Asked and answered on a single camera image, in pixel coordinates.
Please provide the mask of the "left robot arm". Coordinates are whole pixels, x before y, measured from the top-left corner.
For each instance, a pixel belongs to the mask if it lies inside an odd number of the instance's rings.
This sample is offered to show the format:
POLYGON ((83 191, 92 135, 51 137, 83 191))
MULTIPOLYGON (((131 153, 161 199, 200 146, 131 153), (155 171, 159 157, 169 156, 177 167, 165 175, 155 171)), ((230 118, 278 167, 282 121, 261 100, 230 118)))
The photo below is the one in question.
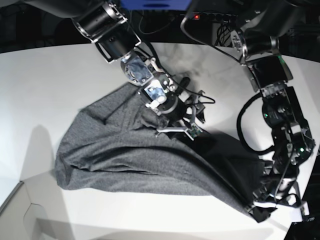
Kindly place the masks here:
POLYGON ((279 38, 301 18, 305 7, 317 5, 317 0, 269 0, 242 17, 230 34, 233 47, 241 54, 237 62, 255 91, 236 120, 239 140, 246 150, 251 150, 241 121, 257 99, 263 101, 262 115, 273 139, 272 146, 258 151, 260 156, 273 153, 273 164, 266 167, 261 185, 246 207, 257 222, 265 221, 280 208, 297 209, 302 216, 308 213, 297 177, 300 165, 312 156, 316 143, 296 92, 288 86, 293 75, 279 51, 279 38))

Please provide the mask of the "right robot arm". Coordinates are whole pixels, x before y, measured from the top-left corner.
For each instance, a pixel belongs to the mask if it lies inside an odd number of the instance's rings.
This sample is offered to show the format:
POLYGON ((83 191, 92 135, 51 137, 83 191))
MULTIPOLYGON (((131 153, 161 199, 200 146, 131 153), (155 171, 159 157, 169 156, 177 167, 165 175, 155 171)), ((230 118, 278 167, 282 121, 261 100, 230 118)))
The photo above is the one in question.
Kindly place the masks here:
POLYGON ((158 133, 185 134, 194 140, 203 129, 196 120, 205 122, 203 91, 187 89, 189 77, 180 83, 161 66, 158 57, 148 55, 141 38, 128 18, 111 0, 27 0, 26 4, 60 18, 71 19, 77 31, 96 46, 103 58, 119 60, 128 82, 146 108, 163 117, 158 133))

